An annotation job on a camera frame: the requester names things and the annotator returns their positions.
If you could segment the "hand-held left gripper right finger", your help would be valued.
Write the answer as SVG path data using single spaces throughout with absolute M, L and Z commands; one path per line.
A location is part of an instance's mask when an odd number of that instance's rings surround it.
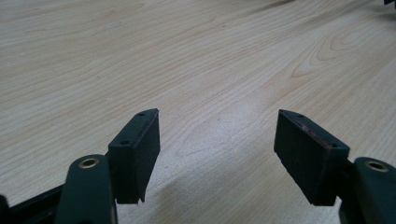
M 308 117 L 280 109 L 274 151 L 313 205 L 331 206 L 350 147 Z

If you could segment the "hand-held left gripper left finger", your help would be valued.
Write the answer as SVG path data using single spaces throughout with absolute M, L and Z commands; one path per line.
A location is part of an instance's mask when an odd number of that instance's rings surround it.
M 134 115 L 109 143 L 107 159 L 118 204 L 145 201 L 146 189 L 160 151 L 157 108 Z

